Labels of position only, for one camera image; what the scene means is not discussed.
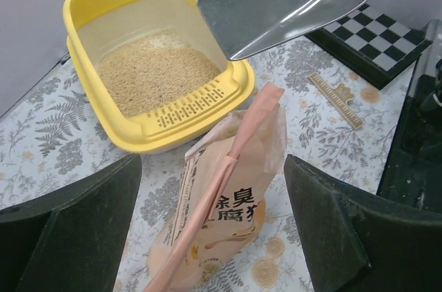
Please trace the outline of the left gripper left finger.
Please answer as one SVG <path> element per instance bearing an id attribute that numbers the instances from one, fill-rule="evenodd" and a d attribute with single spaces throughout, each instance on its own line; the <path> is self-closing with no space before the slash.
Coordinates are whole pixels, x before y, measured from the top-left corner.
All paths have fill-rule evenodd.
<path id="1" fill-rule="evenodd" d="M 130 154 L 1 210 L 1 290 L 112 291 L 141 177 Z"/>

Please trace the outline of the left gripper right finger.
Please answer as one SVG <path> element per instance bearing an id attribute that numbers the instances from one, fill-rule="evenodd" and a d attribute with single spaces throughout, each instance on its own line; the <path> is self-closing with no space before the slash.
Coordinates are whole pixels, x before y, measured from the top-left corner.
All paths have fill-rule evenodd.
<path id="1" fill-rule="evenodd" d="M 368 193 L 294 155 L 284 165 L 315 291 L 440 291 L 441 215 Z"/>

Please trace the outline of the pink cat litter bag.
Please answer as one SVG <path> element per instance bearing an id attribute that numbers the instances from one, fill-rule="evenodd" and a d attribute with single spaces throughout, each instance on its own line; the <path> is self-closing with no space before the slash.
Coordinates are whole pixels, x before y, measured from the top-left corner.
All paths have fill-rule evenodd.
<path id="1" fill-rule="evenodd" d="M 266 84 L 186 153 L 176 209 L 149 250 L 148 291 L 204 286 L 259 234 L 285 160 L 283 93 Z"/>

